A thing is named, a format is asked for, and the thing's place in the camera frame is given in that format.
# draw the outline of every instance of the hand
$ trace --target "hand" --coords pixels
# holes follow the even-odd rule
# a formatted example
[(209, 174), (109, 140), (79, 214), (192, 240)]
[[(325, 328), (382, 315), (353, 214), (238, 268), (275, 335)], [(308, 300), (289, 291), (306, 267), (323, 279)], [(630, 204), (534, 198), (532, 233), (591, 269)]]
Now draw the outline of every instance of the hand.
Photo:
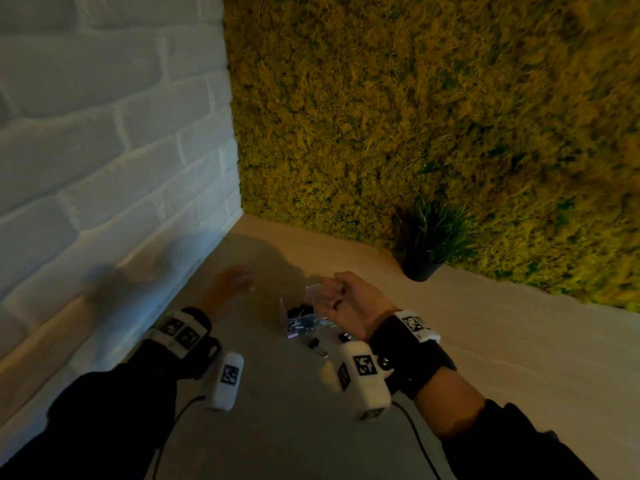
[(322, 278), (317, 291), (316, 311), (344, 331), (367, 341), (380, 323), (400, 308), (382, 291), (350, 271)]
[(231, 266), (213, 278), (213, 282), (194, 305), (210, 319), (220, 316), (237, 295), (255, 288), (255, 276), (247, 266)]

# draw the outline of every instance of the white brick wall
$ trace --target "white brick wall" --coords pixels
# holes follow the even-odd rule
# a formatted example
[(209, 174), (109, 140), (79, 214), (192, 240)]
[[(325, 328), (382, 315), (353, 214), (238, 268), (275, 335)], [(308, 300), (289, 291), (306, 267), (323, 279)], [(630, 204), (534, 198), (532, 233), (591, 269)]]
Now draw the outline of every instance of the white brick wall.
[(222, 0), (0, 1), (0, 464), (242, 213)]

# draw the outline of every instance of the black plant pot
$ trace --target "black plant pot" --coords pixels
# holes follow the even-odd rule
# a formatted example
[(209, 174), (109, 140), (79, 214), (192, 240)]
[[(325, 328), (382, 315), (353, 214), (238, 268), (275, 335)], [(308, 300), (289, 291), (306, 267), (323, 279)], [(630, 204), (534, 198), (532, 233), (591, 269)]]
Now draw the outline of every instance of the black plant pot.
[(413, 281), (427, 281), (444, 263), (432, 263), (426, 257), (409, 247), (402, 261), (404, 275)]

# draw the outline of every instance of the moss wall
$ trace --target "moss wall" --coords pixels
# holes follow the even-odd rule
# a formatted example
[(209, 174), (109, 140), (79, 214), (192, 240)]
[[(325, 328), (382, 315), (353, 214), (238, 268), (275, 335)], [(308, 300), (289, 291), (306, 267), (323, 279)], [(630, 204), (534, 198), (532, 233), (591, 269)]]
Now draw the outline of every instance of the moss wall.
[(390, 248), (467, 205), (499, 280), (640, 310), (640, 0), (225, 0), (244, 208)]

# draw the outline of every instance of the black cable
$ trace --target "black cable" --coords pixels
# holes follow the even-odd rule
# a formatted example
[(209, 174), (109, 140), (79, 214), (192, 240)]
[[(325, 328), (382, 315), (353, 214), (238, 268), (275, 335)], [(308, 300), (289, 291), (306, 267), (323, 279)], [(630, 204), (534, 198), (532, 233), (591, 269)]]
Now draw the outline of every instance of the black cable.
[(411, 416), (409, 416), (409, 413), (406, 411), (406, 409), (404, 409), (404, 407), (402, 407), (400, 404), (396, 403), (395, 401), (391, 401), (391, 404), (393, 404), (396, 408), (398, 408), (400, 411), (402, 411), (404, 413), (404, 415), (406, 416), (406, 418), (409, 420), (409, 424), (411, 424), (411, 427), (413, 428), (413, 434), (415, 435), (415, 439), (418, 440), (418, 445), (420, 446), (420, 449), (422, 450), (422, 454), (424, 455), (424, 457), (429, 462), (429, 466), (433, 470), (433, 474), (436, 476), (436, 480), (442, 480), (442, 478), (440, 478), (440, 475), (438, 475), (438, 471), (436, 470), (436, 467), (431, 462), (431, 459), (429, 458), (429, 455), (427, 454), (427, 450), (424, 449), (424, 446), (422, 444), (422, 440), (420, 439), (420, 435), (418, 434), (418, 429), (415, 427), (415, 423), (413, 422), (413, 419), (411, 419)]
[(173, 421), (173, 426), (171, 427), (171, 431), (169, 431), (169, 434), (166, 436), (166, 440), (164, 441), (164, 444), (162, 445), (162, 448), (160, 448), (160, 453), (158, 453), (158, 458), (156, 459), (156, 466), (154, 467), (154, 474), (151, 477), (152, 480), (156, 480), (156, 475), (158, 473), (158, 467), (160, 466), (160, 459), (162, 458), (162, 453), (164, 451), (164, 447), (166, 446), (166, 442), (169, 439), (169, 436), (171, 436), (171, 433), (173, 431), (173, 428), (175, 428), (175, 425), (178, 424), (178, 421), (180, 420), (180, 417), (184, 414), (185, 411), (187, 411), (187, 409), (189, 408), (190, 405), (192, 405), (193, 403), (197, 403), (198, 401), (204, 401), (207, 397), (204, 395), (199, 395), (197, 397), (194, 397), (192, 400), (190, 400), (187, 405), (185, 407), (182, 408), (182, 411), (180, 411), (178, 413), (178, 416), (175, 417), (175, 420)]

